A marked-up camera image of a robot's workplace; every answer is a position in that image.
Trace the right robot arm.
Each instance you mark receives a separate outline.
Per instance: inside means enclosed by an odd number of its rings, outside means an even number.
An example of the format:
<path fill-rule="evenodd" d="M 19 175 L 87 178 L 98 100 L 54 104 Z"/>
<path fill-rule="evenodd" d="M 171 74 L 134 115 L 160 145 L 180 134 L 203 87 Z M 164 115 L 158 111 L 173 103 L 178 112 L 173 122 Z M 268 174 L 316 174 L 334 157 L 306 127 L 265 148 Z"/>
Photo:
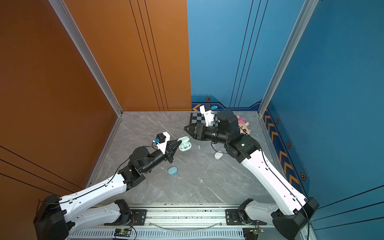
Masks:
<path fill-rule="evenodd" d="M 222 143 L 229 156 L 248 169 L 273 197 L 274 204 L 261 204 L 247 199 L 238 207 L 242 224 L 255 225 L 261 221 L 273 225 L 287 240 L 293 240 L 303 228 L 310 228 L 310 220 L 319 203 L 296 190 L 270 163 L 260 144 L 244 128 L 238 117 L 229 110 L 202 111 L 203 122 L 184 127 L 193 139 Z"/>

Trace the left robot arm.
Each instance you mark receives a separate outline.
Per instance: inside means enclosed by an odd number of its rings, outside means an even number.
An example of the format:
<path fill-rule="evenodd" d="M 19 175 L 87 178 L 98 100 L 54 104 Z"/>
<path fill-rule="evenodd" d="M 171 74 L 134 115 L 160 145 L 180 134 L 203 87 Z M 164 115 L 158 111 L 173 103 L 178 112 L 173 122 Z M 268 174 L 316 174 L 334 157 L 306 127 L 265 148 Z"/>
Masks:
<path fill-rule="evenodd" d="M 65 240 L 94 226 L 130 223 L 132 211 L 125 200 L 116 200 L 105 207 L 96 205 L 136 187 L 144 181 L 145 174 L 161 162 L 172 162 L 181 143 L 181 140 L 159 143 L 153 153 L 146 147 L 136 148 L 128 158 L 128 165 L 112 177 L 77 193 L 48 196 L 42 201 L 33 220 L 37 238 Z"/>

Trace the white earbud charging case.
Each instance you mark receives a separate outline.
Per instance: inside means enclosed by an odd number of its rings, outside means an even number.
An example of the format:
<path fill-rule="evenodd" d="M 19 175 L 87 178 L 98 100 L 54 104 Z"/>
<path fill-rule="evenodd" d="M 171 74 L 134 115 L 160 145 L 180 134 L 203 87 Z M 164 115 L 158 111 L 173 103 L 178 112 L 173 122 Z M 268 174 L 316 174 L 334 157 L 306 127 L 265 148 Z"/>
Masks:
<path fill-rule="evenodd" d="M 222 157 L 223 157 L 223 153 L 222 152 L 216 152 L 215 154 L 214 154 L 214 158 L 216 159 L 216 160 L 220 160 Z"/>

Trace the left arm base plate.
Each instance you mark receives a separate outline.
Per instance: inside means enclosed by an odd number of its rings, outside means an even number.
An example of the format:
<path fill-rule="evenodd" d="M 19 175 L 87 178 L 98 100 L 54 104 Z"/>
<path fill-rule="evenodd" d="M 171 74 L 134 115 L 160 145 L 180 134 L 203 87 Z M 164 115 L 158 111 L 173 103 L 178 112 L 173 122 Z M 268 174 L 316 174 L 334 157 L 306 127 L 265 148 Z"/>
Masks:
<path fill-rule="evenodd" d="M 128 215 L 121 215 L 113 223 L 105 223 L 104 226 L 144 226 L 147 217 L 146 209 L 131 210 Z"/>

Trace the green earbud charging case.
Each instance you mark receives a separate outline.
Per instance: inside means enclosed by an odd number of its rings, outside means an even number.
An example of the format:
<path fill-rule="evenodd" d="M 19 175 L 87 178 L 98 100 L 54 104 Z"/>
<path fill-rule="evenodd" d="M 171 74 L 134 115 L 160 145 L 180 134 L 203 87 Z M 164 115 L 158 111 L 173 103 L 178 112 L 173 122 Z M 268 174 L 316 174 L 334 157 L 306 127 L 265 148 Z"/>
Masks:
<path fill-rule="evenodd" d="M 185 136 L 182 138 L 179 138 L 178 141 L 181 141 L 181 144 L 179 145 L 179 150 L 181 152 L 188 151 L 192 148 L 192 144 L 190 143 L 190 138 Z"/>

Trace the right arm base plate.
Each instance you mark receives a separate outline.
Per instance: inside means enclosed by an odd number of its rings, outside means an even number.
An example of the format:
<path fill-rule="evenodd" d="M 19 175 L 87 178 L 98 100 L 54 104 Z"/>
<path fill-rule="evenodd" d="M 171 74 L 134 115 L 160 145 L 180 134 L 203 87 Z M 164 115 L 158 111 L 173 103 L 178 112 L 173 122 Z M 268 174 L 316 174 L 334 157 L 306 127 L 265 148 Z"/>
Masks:
<path fill-rule="evenodd" d="M 237 226 L 237 225 L 256 225 L 256 226 L 266 226 L 267 223 L 263 221 L 252 221 L 250 219 L 243 219 L 240 214 L 239 210 L 237 209 L 226 209 L 226 224 L 228 226 Z"/>

